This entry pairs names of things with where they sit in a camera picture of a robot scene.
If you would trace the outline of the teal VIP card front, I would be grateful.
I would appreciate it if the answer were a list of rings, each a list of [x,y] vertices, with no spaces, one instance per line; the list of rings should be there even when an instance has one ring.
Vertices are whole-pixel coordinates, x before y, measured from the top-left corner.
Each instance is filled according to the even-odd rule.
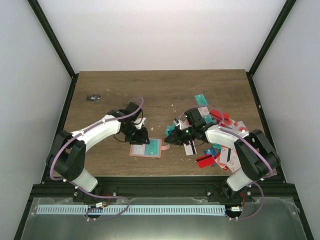
[[[160,155],[161,140],[156,138],[151,138],[150,143],[146,145],[146,155],[156,157]]]

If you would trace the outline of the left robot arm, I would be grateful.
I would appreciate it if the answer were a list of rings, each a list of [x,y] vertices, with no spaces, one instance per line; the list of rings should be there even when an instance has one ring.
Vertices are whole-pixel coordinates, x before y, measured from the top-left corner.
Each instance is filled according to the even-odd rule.
[[[124,142],[131,145],[149,144],[148,130],[143,115],[144,98],[138,97],[126,108],[109,111],[102,119],[76,130],[60,131],[47,157],[49,176],[53,181],[66,181],[84,191],[89,201],[97,202],[102,196],[98,180],[85,168],[86,153],[104,139],[124,134]]]

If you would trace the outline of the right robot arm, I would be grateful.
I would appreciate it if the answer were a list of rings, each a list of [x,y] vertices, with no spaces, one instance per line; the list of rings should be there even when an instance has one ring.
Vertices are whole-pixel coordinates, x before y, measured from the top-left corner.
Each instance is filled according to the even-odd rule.
[[[197,139],[234,150],[239,159],[240,169],[227,178],[226,186],[222,188],[223,198],[229,202],[236,200],[240,196],[240,190],[245,186],[272,177],[273,170],[281,163],[277,151],[259,129],[228,129],[222,126],[224,119],[217,123],[206,123],[198,106],[185,111],[184,116],[188,124],[179,117],[176,118],[176,125],[164,142],[182,146],[189,145]]]

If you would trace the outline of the pink leather card holder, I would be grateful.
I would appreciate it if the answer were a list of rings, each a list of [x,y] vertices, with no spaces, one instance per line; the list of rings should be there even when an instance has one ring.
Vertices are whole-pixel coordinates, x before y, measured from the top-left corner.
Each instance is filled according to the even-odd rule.
[[[137,145],[133,144],[130,147],[129,155],[132,157],[160,158],[162,151],[170,148],[169,144],[162,145],[162,140],[158,138],[150,138],[149,144]]]

